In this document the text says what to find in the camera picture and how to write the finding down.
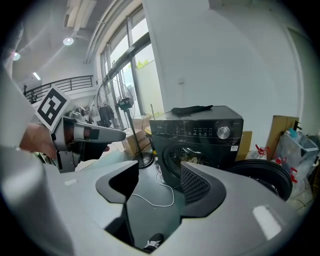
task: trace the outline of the washing machine door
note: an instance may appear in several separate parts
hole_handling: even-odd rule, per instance
[[[168,146],[162,152],[162,162],[165,166],[162,175],[169,186],[180,186],[182,161],[210,167],[214,166],[214,163],[203,149],[183,144]]]

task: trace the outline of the lamp base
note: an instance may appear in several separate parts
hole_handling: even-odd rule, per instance
[[[137,160],[139,162],[139,169],[150,166],[154,162],[154,159],[154,155],[149,152],[142,152],[142,158],[140,154],[133,158],[133,160]]]

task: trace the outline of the mesh panel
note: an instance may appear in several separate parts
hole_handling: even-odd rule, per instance
[[[205,179],[196,175],[184,166],[181,168],[181,187],[183,189],[186,205],[204,198],[211,188],[210,184]]]

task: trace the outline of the control knob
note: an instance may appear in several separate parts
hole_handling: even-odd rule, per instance
[[[227,126],[221,126],[216,131],[216,135],[222,139],[225,140],[230,136],[230,129]]]

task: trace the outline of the label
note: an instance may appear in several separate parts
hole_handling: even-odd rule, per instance
[[[267,240],[280,233],[281,226],[264,205],[255,207],[252,212]]]
[[[239,146],[231,146],[230,151],[238,151]]]
[[[70,186],[72,184],[78,183],[78,181],[75,178],[67,179],[64,181],[64,184],[67,186]]]

